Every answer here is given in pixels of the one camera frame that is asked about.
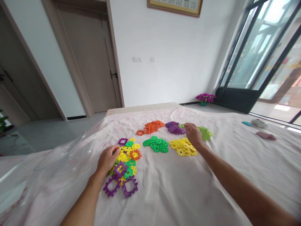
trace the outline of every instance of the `floor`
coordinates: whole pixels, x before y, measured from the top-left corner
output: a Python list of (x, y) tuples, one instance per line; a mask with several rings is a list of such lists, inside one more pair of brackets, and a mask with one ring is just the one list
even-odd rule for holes
[[(199, 104), (185, 105), (187, 108), (205, 112), (229, 113), (235, 112), (214, 104), (206, 107)], [(13, 128), (8, 134), (17, 134), (18, 137), (0, 137), (0, 153), (3, 156), (30, 154), (53, 149), (61, 144), (75, 139), (84, 130), (92, 128), (106, 116), (106, 112), (100, 112), (91, 118), (63, 121), (61, 118), (38, 120), (29, 122), (21, 127)]]
[[(301, 108), (299, 107), (257, 101), (251, 112), (265, 117), (290, 122), (300, 110)], [(295, 124), (301, 125), (301, 118), (297, 119)]]

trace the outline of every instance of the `pink flowers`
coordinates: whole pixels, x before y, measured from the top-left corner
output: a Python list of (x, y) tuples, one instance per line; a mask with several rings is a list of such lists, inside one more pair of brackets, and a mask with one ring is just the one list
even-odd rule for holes
[(215, 97), (216, 97), (215, 95), (203, 93), (203, 94), (197, 95), (195, 98), (200, 102), (210, 104), (211, 102), (214, 101)]

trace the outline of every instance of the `hand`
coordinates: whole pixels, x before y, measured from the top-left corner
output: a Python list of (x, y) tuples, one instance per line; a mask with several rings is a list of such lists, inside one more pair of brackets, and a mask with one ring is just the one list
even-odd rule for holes
[(186, 123), (185, 125), (186, 135), (190, 143), (197, 149), (204, 147), (201, 131), (193, 123)]
[(104, 151), (99, 156), (96, 172), (101, 172), (106, 175), (110, 171), (116, 161), (117, 156), (120, 153), (120, 149), (117, 149), (113, 154), (113, 151), (116, 148), (119, 148), (119, 145), (111, 145), (104, 149)]

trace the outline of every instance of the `person's left hand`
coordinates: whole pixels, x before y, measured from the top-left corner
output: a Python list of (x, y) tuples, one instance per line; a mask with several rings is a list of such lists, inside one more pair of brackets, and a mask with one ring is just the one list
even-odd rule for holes
[(116, 161), (117, 156), (120, 153), (120, 149), (118, 149), (113, 154), (113, 151), (116, 148), (119, 148), (119, 145), (111, 145), (104, 149), (104, 151), (99, 156), (96, 172), (102, 172), (106, 175), (110, 171)]

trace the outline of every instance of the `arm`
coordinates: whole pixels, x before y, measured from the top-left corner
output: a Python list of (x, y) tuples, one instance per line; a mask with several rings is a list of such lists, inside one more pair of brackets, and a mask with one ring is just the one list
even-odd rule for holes
[(67, 213), (60, 226), (93, 225), (98, 194), (105, 176), (113, 167), (119, 155), (119, 149), (112, 155), (113, 150), (118, 147), (118, 145), (110, 146), (101, 153), (95, 173), (90, 176), (86, 188)]
[(187, 138), (207, 162), (221, 185), (235, 200), (253, 225), (297, 225), (297, 220), (255, 187), (230, 164), (203, 143), (202, 134), (186, 123)]

